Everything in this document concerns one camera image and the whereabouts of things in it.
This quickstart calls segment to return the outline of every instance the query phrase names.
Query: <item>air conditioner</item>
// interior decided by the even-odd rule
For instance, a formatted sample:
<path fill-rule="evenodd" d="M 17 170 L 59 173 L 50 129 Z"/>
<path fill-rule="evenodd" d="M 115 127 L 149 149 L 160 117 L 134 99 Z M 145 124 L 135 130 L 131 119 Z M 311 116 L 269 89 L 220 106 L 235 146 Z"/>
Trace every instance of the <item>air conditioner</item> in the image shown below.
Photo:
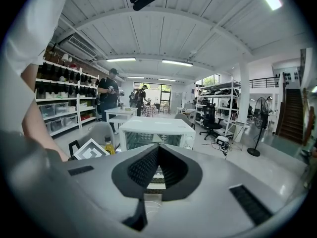
<path fill-rule="evenodd" d="M 93 60 L 97 55 L 97 53 L 93 51 L 88 44 L 74 35 L 71 35 L 64 40 L 60 44 L 60 47 L 82 60 Z"/>

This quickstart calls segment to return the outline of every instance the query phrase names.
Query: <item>bottle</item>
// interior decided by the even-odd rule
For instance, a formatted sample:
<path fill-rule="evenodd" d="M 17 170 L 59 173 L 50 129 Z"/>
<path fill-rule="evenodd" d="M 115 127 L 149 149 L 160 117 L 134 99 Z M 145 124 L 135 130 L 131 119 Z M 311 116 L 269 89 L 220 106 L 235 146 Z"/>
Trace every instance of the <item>bottle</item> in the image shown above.
<path fill-rule="evenodd" d="M 110 154 L 115 154 L 114 147 L 111 144 L 111 138 L 105 137 L 105 142 L 106 142 L 105 150 L 109 152 Z"/>

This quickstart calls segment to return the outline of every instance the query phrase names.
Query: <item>staircase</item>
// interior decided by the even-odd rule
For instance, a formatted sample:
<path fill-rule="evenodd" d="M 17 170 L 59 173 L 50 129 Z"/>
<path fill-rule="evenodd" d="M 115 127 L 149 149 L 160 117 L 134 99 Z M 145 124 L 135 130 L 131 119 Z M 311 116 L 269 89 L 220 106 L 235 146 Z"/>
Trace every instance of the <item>staircase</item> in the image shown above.
<path fill-rule="evenodd" d="M 286 89 L 286 106 L 279 136 L 303 142 L 303 102 L 299 89 Z"/>

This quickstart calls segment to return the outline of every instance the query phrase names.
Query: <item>black cap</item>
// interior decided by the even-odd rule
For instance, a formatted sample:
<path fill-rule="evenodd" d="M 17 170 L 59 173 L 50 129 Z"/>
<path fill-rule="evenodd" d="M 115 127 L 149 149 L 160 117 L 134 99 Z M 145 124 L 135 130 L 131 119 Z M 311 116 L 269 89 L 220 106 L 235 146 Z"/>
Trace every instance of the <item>black cap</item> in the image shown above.
<path fill-rule="evenodd" d="M 109 73 L 113 73 L 113 74 L 116 74 L 116 75 L 119 74 L 115 68 L 112 68 L 112 69 L 109 71 Z"/>

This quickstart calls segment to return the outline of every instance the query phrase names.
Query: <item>standing fan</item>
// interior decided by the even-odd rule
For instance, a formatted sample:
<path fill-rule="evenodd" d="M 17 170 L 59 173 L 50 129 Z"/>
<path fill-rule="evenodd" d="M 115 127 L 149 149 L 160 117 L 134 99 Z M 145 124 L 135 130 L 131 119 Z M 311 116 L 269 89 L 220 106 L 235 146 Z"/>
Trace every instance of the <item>standing fan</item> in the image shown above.
<path fill-rule="evenodd" d="M 265 98 L 261 97 L 257 100 L 254 111 L 257 111 L 257 113 L 254 116 L 254 124 L 258 129 L 260 129 L 260 133 L 255 148 L 248 148 L 247 151 L 249 154 L 258 157 L 260 156 L 260 152 L 257 150 L 257 146 L 262 134 L 262 130 L 265 129 L 267 126 L 268 118 L 268 105 Z"/>

